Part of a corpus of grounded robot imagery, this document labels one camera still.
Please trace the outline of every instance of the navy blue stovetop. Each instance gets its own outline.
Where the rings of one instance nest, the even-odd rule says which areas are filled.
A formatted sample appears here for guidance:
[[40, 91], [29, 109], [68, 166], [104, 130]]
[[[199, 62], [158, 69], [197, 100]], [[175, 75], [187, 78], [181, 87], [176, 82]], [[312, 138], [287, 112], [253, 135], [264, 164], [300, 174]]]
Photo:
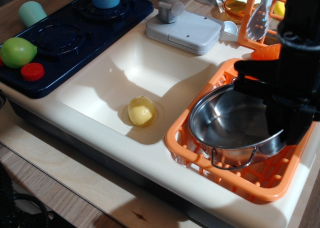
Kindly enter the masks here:
[[20, 69], [0, 67], [0, 81], [31, 98], [44, 97], [153, 10], [148, 0], [120, 0], [107, 10], [95, 8], [92, 0], [75, 0], [16, 36], [37, 46], [32, 62], [42, 64], [45, 75], [28, 82]]

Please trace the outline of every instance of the green toy fruit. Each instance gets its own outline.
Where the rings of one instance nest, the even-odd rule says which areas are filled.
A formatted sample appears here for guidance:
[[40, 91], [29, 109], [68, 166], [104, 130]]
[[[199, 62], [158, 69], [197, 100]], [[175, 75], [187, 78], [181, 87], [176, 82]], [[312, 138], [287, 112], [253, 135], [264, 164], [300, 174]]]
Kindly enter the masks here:
[[3, 43], [0, 49], [3, 63], [14, 69], [30, 63], [36, 54], [37, 47], [23, 38], [10, 38]]

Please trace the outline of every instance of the red lid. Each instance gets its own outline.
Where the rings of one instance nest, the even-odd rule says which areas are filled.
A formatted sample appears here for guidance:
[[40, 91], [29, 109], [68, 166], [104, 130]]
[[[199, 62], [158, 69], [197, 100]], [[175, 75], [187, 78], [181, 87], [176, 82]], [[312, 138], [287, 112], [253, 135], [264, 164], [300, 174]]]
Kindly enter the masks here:
[[21, 74], [26, 81], [36, 81], [45, 75], [45, 70], [42, 64], [29, 63], [21, 68]]
[[0, 67], [5, 66], [5, 63], [2, 61], [1, 56], [0, 56]]

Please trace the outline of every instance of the sink basin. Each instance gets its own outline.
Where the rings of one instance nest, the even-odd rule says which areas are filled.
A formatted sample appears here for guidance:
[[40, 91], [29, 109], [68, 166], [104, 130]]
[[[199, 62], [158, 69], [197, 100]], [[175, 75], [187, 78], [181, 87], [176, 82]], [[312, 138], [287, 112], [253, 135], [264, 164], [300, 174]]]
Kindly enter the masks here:
[[[148, 38], [144, 26], [129, 33], [74, 75], [61, 101], [97, 122], [142, 143], [161, 140], [168, 128], [217, 71], [217, 65]], [[156, 115], [147, 127], [134, 126], [128, 104], [149, 97]]]

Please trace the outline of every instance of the stainless steel pot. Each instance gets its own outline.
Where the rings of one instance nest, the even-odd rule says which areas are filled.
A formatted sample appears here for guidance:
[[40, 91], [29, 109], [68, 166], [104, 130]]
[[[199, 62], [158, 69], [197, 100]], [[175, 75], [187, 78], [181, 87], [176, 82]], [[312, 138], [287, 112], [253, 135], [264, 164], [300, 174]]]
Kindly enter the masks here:
[[[234, 91], [234, 84], [229, 84], [199, 100], [188, 125], [214, 167], [239, 169], [266, 160], [285, 147], [280, 141], [282, 130], [268, 133], [265, 110], [262, 99]], [[220, 167], [217, 162], [231, 167]]]

